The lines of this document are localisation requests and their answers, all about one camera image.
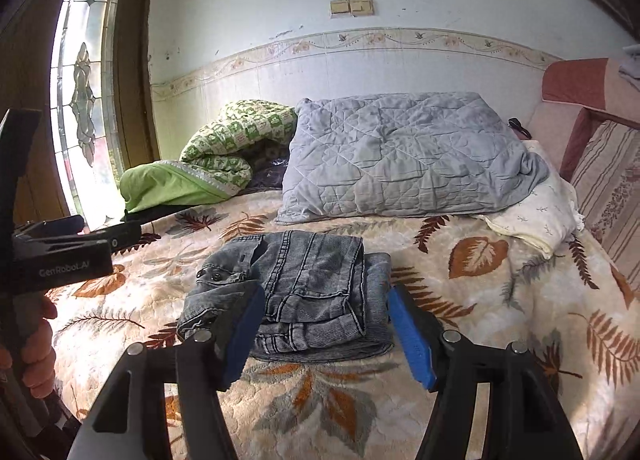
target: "decorative glass panel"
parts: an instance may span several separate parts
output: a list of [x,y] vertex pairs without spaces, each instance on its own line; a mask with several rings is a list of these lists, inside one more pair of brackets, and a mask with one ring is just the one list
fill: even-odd
[[51,58],[51,131],[71,214],[85,230],[117,223],[124,172],[113,101],[117,0],[64,0]]

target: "gray quilted blanket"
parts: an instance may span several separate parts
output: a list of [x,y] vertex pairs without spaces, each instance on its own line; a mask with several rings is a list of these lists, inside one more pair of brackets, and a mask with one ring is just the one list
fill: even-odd
[[468,92],[304,99],[277,221],[495,212],[548,175]]

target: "human hand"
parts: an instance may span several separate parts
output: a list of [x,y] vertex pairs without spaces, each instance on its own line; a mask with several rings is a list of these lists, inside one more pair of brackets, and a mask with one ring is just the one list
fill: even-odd
[[[55,319],[58,310],[53,302],[42,296],[42,317],[38,329],[24,344],[20,351],[22,360],[28,364],[22,376],[24,385],[30,388],[34,398],[44,398],[53,391],[56,372],[56,353],[51,347],[53,331],[47,319]],[[0,370],[9,369],[13,364],[11,355],[0,346]]]

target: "switch plate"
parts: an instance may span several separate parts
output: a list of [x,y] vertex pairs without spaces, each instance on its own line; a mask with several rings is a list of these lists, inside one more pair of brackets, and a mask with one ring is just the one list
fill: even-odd
[[373,0],[349,0],[352,16],[373,16]]
[[331,2],[331,17],[339,18],[350,13],[349,0],[333,0]]

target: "bright green fabric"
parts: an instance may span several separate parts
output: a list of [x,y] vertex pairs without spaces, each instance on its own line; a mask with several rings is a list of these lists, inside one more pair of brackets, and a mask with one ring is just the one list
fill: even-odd
[[233,156],[268,138],[288,144],[296,129],[293,108],[269,101],[227,104],[215,122],[198,130],[180,160],[161,160],[126,170],[120,193],[135,213],[157,205],[215,204],[237,195],[252,178],[251,167]]

